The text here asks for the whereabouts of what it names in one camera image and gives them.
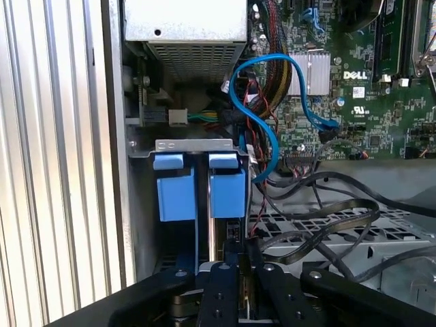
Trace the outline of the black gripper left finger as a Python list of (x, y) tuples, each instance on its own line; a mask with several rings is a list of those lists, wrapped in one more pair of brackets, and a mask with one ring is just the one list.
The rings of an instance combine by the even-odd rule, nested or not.
[[(238, 275), (235, 265), (212, 265), (202, 287), (196, 326), (238, 325)], [(195, 274), (168, 268), (49, 326), (167, 326), (174, 298), (195, 286)]]

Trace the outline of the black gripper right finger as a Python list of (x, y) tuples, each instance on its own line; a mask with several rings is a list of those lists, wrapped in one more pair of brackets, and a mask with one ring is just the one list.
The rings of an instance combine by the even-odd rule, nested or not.
[(435, 325), (435, 315), (324, 269), (308, 267), (295, 277), (265, 263), (254, 275), (280, 326)]

